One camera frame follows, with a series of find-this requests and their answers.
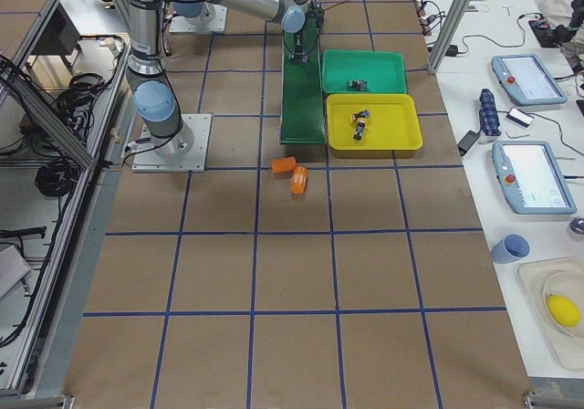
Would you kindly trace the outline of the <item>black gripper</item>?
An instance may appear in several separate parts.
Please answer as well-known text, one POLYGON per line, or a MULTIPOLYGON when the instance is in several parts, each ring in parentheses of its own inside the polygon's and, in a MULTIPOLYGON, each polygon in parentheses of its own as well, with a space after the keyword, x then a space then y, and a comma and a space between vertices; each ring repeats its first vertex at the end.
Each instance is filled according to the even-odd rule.
POLYGON ((308 4, 308 20, 317 30, 323 27, 325 18, 325 9, 321 3, 311 0, 308 4))
POLYGON ((293 62, 306 62, 307 56, 304 51, 304 34, 296 32, 292 38, 293 47, 290 50, 290 58, 293 62))

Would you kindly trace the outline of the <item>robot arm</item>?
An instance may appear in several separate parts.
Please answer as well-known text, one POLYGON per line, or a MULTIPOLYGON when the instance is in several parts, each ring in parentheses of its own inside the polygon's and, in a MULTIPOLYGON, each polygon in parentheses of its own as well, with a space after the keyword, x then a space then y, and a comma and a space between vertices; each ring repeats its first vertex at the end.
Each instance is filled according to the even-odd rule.
POLYGON ((306 22, 308 0, 128 0, 131 52, 126 77, 134 106, 158 154, 188 152, 193 133, 181 109, 162 61, 163 32, 171 23, 188 34, 208 34, 220 29, 219 21, 234 9, 300 31, 306 22))

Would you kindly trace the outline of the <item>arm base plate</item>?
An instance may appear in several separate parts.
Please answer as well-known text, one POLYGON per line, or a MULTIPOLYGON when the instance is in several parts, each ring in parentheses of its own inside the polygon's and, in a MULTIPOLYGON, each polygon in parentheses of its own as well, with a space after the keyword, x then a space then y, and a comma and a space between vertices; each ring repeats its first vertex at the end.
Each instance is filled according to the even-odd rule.
POLYGON ((172 19, 172 35, 223 34, 228 9, 222 5, 204 5, 196 17, 176 16, 172 19))
POLYGON ((201 173, 205 169, 206 154, 212 126, 212 115, 183 114, 182 130, 167 144, 154 139, 154 150, 150 131, 142 124, 141 137, 146 138, 134 149, 131 169, 135 173, 201 173))

